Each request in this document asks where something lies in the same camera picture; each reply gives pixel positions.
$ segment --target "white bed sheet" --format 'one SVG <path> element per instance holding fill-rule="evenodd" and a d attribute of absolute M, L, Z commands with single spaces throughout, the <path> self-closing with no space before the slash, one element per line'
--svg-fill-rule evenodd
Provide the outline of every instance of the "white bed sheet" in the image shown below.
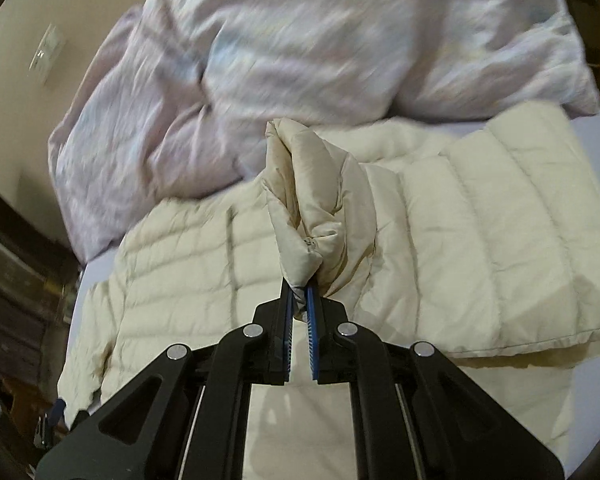
<path fill-rule="evenodd" d="M 600 180 L 600 114 L 571 121 L 591 164 Z M 445 124 L 443 128 L 465 136 L 480 129 L 484 123 Z M 106 280 L 113 269 L 117 248 L 106 251 L 87 265 L 80 284 L 69 332 L 68 349 L 74 344 L 80 329 L 82 306 L 87 291 L 97 282 Z M 565 473 L 570 475 L 589 455 L 600 439 L 600 356 L 579 365 L 573 375 L 574 413 L 570 429 L 569 454 Z"/>

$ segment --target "jacket sleeve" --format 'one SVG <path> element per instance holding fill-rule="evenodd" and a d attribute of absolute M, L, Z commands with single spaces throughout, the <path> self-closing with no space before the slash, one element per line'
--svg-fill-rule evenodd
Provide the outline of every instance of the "jacket sleeve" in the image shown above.
<path fill-rule="evenodd" d="M 91 405 L 118 338 L 127 281 L 121 264 L 122 258 L 117 258 L 109 280 L 89 291 L 82 309 L 80 332 L 58 381 L 58 396 L 66 402 L 64 420 L 69 428 L 78 411 Z"/>

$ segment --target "beige wall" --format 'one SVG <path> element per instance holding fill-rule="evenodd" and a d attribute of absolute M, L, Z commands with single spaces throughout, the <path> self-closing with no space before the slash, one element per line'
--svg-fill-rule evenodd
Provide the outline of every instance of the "beige wall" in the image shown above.
<path fill-rule="evenodd" d="M 46 141 L 116 20 L 143 0 L 6 0 L 0 8 L 0 194 L 51 238 L 66 240 Z M 49 23 L 67 44 L 45 86 L 29 64 Z"/>

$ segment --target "round metal bolt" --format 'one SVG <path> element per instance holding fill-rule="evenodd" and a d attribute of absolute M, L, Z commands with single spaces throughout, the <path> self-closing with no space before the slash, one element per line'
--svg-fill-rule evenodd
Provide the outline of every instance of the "round metal bolt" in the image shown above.
<path fill-rule="evenodd" d="M 416 352 L 416 355 L 419 355 L 420 357 L 431 357 L 435 353 L 436 349 L 433 348 L 431 343 L 419 341 L 414 345 L 413 351 Z"/>
<path fill-rule="evenodd" d="M 184 345 L 172 345 L 167 349 L 167 357 L 177 361 L 187 355 L 187 347 Z"/>
<path fill-rule="evenodd" d="M 338 325 L 338 332 L 340 333 L 340 335 L 344 335 L 344 336 L 356 335 L 357 331 L 358 331 L 358 327 L 355 326 L 353 323 L 340 323 Z"/>
<path fill-rule="evenodd" d="M 255 323 L 251 323 L 250 325 L 247 325 L 242 330 L 242 333 L 247 337 L 258 337 L 259 335 L 262 335 L 263 332 L 264 332 L 263 327 L 261 327 L 258 324 L 255 324 Z"/>

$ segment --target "wall outlet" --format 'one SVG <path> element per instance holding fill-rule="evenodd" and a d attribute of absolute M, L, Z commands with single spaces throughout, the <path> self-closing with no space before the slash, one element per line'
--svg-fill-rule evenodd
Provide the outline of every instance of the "wall outlet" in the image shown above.
<path fill-rule="evenodd" d="M 55 25 L 49 25 L 29 66 L 29 72 L 40 84 L 46 82 L 65 43 L 64 34 Z"/>

